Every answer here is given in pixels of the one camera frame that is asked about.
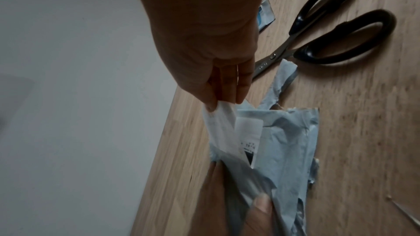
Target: black scissors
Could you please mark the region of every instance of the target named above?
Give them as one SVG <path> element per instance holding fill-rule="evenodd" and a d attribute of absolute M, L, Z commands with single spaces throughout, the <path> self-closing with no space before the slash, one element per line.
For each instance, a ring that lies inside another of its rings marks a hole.
<path fill-rule="evenodd" d="M 296 37 L 298 37 L 302 32 L 314 25 L 315 22 L 319 21 L 328 13 L 336 11 L 345 1 L 346 0 L 328 0 L 312 14 L 309 14 L 309 11 L 318 2 L 318 0 L 308 0 L 294 20 L 293 25 L 289 31 L 289 38 L 271 55 L 255 63 L 252 79 L 265 71 L 270 65 L 280 61 L 283 58 L 288 58 L 291 56 L 300 61 L 313 64 L 334 64 L 351 59 L 379 45 L 394 31 L 396 25 L 396 18 L 394 14 L 387 10 L 373 10 L 351 21 L 346 21 L 337 25 L 332 31 L 316 38 L 315 40 L 303 45 L 300 48 L 288 49 Z M 333 41 L 342 39 L 352 32 L 378 22 L 381 23 L 381 29 L 370 39 L 364 41 L 358 46 L 332 56 L 315 56 L 321 49 L 324 49 Z"/>

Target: hand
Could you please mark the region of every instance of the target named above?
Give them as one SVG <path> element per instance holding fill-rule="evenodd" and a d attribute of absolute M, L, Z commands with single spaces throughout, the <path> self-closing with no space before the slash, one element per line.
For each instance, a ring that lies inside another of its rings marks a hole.
<path fill-rule="evenodd" d="M 142 0 L 153 38 L 178 85 L 213 111 L 241 103 L 254 71 L 261 0 Z"/>
<path fill-rule="evenodd" d="M 224 203 L 224 164 L 212 162 L 201 187 L 196 211 L 191 221 L 189 236 L 228 236 Z M 272 203 L 261 194 L 247 213 L 241 236 L 270 236 Z"/>

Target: blue and white packet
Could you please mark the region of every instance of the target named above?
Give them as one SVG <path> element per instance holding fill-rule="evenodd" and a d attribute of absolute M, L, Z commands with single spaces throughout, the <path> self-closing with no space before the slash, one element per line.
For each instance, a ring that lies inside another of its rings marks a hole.
<path fill-rule="evenodd" d="M 296 65 L 283 59 L 262 105 L 219 101 L 203 109 L 210 137 L 210 157 L 226 165 L 225 202 L 231 235 L 239 235 L 252 201 L 260 193 L 272 198 L 273 234 L 305 236 L 305 203 L 319 128 L 317 108 L 269 110 Z"/>
<path fill-rule="evenodd" d="M 275 17 L 270 2 L 268 0 L 262 0 L 261 5 L 258 7 L 257 14 L 258 31 L 262 31 L 274 20 Z"/>

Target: wooden tabletop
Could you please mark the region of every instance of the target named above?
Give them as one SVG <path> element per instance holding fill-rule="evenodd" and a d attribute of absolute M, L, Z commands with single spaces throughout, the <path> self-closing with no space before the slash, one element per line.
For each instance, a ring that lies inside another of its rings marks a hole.
<path fill-rule="evenodd" d="M 270 0 L 276 20 L 260 35 L 257 59 L 286 40 L 306 1 Z M 285 107 L 320 109 L 320 169 L 308 194 L 308 235 L 418 235 L 385 197 L 420 216 L 420 0 L 351 0 L 303 41 L 377 8 L 398 20 L 385 43 L 338 67 L 296 62 L 299 75 L 282 96 Z M 276 69 L 252 84 L 247 100 L 254 106 Z M 201 103 L 178 88 L 132 235 L 185 235 L 208 165 Z"/>

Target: wooden table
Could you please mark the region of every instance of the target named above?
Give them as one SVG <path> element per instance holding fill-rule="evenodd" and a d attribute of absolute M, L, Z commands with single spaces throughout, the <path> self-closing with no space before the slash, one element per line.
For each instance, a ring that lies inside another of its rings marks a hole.
<path fill-rule="evenodd" d="M 287 38 L 306 0 L 270 2 L 276 20 L 260 35 L 258 59 Z M 298 64 L 298 78 L 282 101 L 320 108 L 320 171 L 308 194 L 309 235 L 418 235 L 385 197 L 420 215 L 420 0 L 353 0 L 316 25 L 310 38 L 377 8 L 398 20 L 386 43 L 353 64 Z M 254 106 L 275 71 L 253 83 L 247 99 Z M 185 235 L 208 165 L 201 104 L 178 88 L 132 235 Z"/>

